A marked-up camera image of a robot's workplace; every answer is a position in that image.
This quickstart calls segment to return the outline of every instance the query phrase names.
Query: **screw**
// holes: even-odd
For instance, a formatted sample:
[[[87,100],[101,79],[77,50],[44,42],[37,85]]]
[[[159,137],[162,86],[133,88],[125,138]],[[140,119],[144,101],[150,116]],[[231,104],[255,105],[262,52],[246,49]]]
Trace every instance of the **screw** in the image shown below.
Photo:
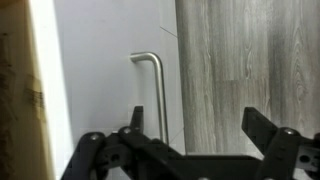
[[[210,180],[210,179],[207,178],[207,177],[201,177],[201,178],[199,178],[198,180]]]
[[[126,134],[131,133],[131,129],[130,129],[130,128],[126,128],[126,129],[124,130],[124,133],[126,133]]]
[[[289,129],[289,128],[285,129],[284,132],[286,132],[289,135],[294,135],[296,133],[293,129]]]
[[[98,134],[93,134],[92,136],[91,136],[91,139],[92,140],[97,140],[99,138],[99,135]]]

